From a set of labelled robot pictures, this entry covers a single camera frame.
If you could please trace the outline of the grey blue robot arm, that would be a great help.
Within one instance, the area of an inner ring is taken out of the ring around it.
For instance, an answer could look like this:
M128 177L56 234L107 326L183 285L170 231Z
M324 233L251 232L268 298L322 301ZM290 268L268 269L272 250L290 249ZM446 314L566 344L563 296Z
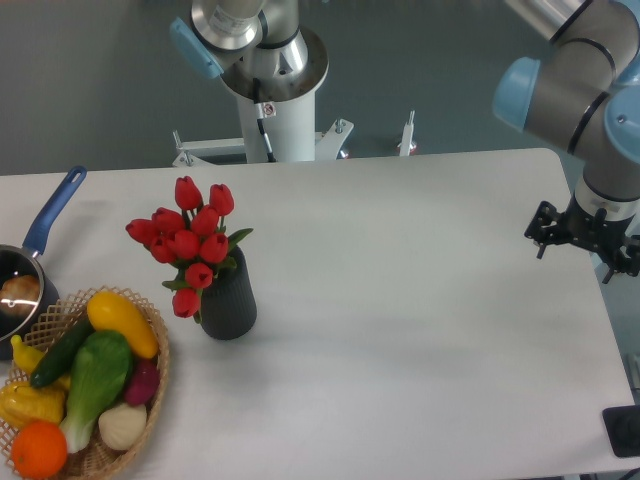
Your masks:
M639 274L639 4L511 1L555 49L523 57L501 78L494 115L584 163L565 211L542 202L525 231L540 250L571 244L609 276Z

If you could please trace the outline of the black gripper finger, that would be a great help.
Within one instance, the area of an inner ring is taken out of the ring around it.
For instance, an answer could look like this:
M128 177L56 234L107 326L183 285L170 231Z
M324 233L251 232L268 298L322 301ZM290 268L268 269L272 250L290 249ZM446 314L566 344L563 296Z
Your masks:
M615 274L622 273L631 277L639 275L639 245L629 244L624 248L604 248L597 252L608 271L602 279L608 284Z
M559 212L554 205L547 201L542 201L529 225L524 236L531 240L538 248L536 258L542 259L546 248L550 245L564 244L564 228L562 225L563 213Z

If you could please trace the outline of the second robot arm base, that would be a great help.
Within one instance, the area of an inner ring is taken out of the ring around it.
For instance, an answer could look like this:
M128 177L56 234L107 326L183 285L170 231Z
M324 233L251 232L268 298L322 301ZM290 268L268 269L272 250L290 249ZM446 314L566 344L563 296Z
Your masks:
M188 19L175 19L169 35L207 79L232 67L261 80L295 78L309 62L297 1L194 1Z

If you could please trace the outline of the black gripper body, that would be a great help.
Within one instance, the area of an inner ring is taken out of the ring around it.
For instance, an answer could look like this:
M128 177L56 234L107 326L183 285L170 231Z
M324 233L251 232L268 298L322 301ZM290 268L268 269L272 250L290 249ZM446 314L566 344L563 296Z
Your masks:
M599 209L589 213L573 196L558 223L565 243L598 253L601 256L625 254L634 239L627 235L631 219L608 220L609 212Z

